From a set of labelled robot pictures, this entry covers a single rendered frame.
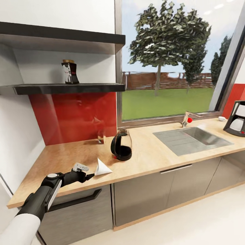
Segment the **electric kettle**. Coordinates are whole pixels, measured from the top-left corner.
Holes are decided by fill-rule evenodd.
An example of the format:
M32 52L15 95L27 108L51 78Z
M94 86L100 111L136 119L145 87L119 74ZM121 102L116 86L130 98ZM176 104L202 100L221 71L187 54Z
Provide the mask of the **electric kettle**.
M111 143L111 152L120 161L127 161L132 157L132 139L129 130L118 130Z

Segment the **bottle of coffee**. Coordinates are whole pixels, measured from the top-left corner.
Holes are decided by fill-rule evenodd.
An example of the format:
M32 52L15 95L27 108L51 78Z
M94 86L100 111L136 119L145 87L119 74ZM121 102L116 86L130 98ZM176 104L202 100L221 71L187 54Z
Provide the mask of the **bottle of coffee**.
M63 60L62 67L65 71L65 84L79 84L76 69L77 66L73 60Z

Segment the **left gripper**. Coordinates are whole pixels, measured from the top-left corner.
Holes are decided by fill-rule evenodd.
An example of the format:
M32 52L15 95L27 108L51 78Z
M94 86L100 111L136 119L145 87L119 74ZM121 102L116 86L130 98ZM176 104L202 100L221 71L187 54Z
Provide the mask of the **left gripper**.
M71 170L71 172L68 172L71 176L71 181L70 181L70 184L71 183L74 183L76 181L79 181L81 183L85 182L86 180L89 180L90 178L92 178L93 176L95 176L95 174L87 174L85 172L83 172L81 169L80 169L80 172L79 171L73 171Z

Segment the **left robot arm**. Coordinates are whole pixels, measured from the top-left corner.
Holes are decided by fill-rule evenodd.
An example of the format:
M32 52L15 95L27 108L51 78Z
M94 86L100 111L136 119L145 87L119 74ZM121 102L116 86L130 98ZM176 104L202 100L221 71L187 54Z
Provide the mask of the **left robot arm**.
M71 172L47 175L35 193L31 193L15 218L0 235L0 245L31 245L44 214L49 210L59 189L65 185L89 180L89 167L76 163Z

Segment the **paper coffee filter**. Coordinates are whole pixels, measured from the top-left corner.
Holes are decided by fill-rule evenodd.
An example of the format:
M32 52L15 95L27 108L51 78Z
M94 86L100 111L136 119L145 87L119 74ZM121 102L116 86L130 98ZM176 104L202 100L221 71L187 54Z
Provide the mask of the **paper coffee filter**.
M106 167L105 164L103 164L99 159L98 159L98 167L96 169L96 172L94 173L95 176L96 175L101 175L101 174L105 174L105 173L112 173L113 171L111 171L109 168Z

